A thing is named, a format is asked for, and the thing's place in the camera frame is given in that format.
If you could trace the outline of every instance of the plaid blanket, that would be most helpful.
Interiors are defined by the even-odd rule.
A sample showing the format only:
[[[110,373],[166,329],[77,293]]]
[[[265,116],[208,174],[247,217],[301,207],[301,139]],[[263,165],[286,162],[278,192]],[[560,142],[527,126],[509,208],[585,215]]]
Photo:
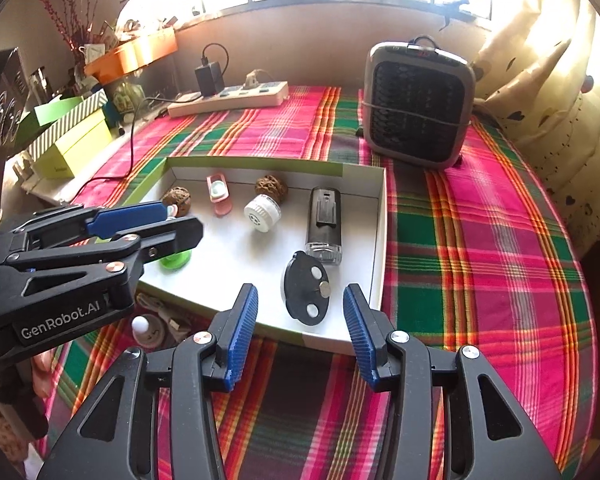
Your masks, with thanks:
[[[427,171],[378,156],[355,136],[358,91],[292,88],[278,108],[164,118],[134,139],[124,182],[88,186],[76,202],[121,203],[167,155],[316,158],[387,169],[388,240],[382,309],[426,344],[471,343],[490,359],[571,479],[589,436],[596,338],[586,286],[554,208],[494,127],[473,119],[458,168]],[[128,147],[98,175],[124,174]],[[200,328],[208,321],[199,320]],[[128,320],[56,351],[47,401],[48,453],[68,419],[126,346]],[[168,394],[160,400],[160,478],[169,466]],[[355,360],[254,338],[242,380],[214,397],[229,479],[367,479],[384,436],[387,394]],[[442,478],[442,406],[431,478]]]

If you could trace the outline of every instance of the power cord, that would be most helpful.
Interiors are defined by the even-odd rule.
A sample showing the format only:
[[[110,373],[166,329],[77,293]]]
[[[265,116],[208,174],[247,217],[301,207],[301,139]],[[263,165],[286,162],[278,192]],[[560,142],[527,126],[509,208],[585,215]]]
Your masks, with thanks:
[[[205,56],[205,51],[208,49],[208,47],[210,47],[212,45],[219,46],[222,50],[224,50],[224,53],[226,54],[226,64],[224,66],[224,69],[222,70],[222,75],[224,75],[224,73],[226,72],[226,69],[229,67],[229,51],[221,43],[208,43],[205,45],[205,47],[202,49],[202,65],[206,66],[209,64],[209,60]]]
[[[130,135],[129,148],[131,151],[131,160],[129,162],[129,169],[126,171],[126,173],[124,175],[93,176],[89,180],[87,180],[87,182],[82,184],[82,187],[78,190],[78,193],[76,193],[75,195],[76,196],[80,195],[80,193],[82,193],[82,190],[85,187],[87,187],[91,182],[96,182],[97,180],[125,180],[131,174],[131,172],[134,170],[134,130],[136,128],[136,118],[138,117],[138,112],[140,111],[140,108],[142,108],[142,105],[144,103],[155,102],[155,101],[158,101],[161,103],[192,103],[193,101],[196,101],[198,99],[200,99],[200,95],[197,95],[197,96],[193,97],[192,99],[188,99],[186,101],[178,101],[177,99],[165,99],[162,97],[145,97],[144,99],[142,99],[142,101],[140,101],[140,103],[138,104],[138,108],[136,108],[134,110],[134,118],[131,123],[131,132],[129,133],[129,135]]]

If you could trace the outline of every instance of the black round object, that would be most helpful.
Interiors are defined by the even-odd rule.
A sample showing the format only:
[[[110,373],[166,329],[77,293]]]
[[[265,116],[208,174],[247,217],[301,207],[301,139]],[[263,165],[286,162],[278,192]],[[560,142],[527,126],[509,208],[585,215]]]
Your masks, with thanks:
[[[22,118],[22,112],[18,110],[13,119],[13,124],[9,129],[9,141],[14,142],[16,140],[16,134],[18,133],[18,126],[20,125],[20,119]]]
[[[292,318],[305,325],[317,325],[329,307],[331,285],[327,271],[313,256],[295,252],[282,279],[282,295]]]
[[[15,137],[15,132],[18,129],[16,122],[16,99],[12,99],[4,113],[4,121],[0,130],[0,144],[5,145],[11,137]]]

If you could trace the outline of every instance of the space heater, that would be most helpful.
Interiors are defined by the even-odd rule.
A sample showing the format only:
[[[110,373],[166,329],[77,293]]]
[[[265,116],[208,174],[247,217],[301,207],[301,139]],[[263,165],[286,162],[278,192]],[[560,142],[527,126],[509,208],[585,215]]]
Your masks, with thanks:
[[[433,46],[418,41],[429,40]],[[363,133],[378,153],[428,168],[458,159],[469,125],[475,76],[428,36],[379,43],[365,70]]]

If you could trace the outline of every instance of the cardboard box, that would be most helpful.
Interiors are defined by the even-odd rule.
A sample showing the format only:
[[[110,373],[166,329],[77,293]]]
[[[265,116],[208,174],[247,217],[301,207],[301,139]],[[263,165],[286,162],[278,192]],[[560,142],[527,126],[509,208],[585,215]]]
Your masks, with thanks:
[[[206,177],[222,172],[232,211],[216,218]],[[256,179],[281,177],[289,186],[282,218],[268,233],[244,217]],[[183,268],[166,270],[159,262],[144,266],[143,290],[206,316],[231,308],[243,283],[258,289],[256,333],[320,350],[353,354],[342,313],[342,293],[359,283],[372,308],[379,310],[386,254],[386,182],[383,168],[313,160],[191,156],[166,158],[139,184],[126,203],[160,200],[173,186],[191,193],[190,215],[204,224],[205,235]],[[342,263],[326,266],[331,299],[326,316],[307,326],[289,316],[280,280],[294,252],[304,250],[309,198],[314,187],[342,194]]]
[[[56,140],[62,137],[80,121],[86,119],[96,110],[102,108],[106,102],[107,95],[105,94],[105,91],[101,89],[61,116],[46,132],[43,132],[27,148],[31,160],[34,162],[38,160],[46,150],[54,145]]]
[[[82,102],[81,97],[57,99],[45,105],[36,106],[20,121],[16,133],[16,145],[28,146],[50,124],[77,107]]]
[[[33,163],[43,178],[70,178],[112,140],[102,110],[97,110],[56,140]]]

